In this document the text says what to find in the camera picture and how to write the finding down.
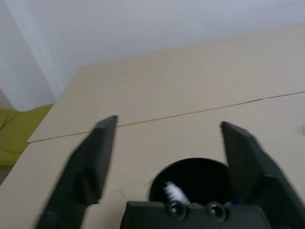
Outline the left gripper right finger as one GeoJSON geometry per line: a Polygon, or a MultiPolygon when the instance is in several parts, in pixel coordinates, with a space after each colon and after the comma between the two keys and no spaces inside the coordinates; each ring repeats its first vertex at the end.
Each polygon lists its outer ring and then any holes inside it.
{"type": "Polygon", "coordinates": [[[279,166],[247,130],[221,123],[234,191],[247,205],[259,206],[274,229],[303,229],[305,207],[279,166]]]}

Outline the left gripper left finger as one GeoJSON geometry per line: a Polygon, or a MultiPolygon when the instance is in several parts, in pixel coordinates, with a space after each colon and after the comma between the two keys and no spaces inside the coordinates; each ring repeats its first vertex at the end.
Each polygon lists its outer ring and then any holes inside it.
{"type": "Polygon", "coordinates": [[[86,209],[102,198],[118,116],[97,123],[69,158],[37,221],[37,229],[79,229],[86,209]]]}

